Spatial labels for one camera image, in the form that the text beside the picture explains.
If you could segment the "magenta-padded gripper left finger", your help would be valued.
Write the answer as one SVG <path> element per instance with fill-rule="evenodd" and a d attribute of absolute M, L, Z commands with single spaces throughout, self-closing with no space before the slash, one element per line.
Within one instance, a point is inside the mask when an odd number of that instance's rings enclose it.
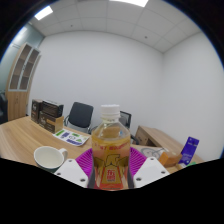
<path fill-rule="evenodd" d="M 65 180 L 84 188 L 94 187 L 94 164 L 92 149 L 88 149 L 76 159 L 67 159 L 55 172 Z"/>

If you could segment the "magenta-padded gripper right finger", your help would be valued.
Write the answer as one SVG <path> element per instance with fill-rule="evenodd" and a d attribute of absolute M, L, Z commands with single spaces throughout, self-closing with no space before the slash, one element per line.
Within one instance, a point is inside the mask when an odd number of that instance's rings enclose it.
<path fill-rule="evenodd" d="M 137 149 L 130 148 L 129 188 L 141 188 L 168 175 L 169 172 L 155 157 L 146 157 Z"/>

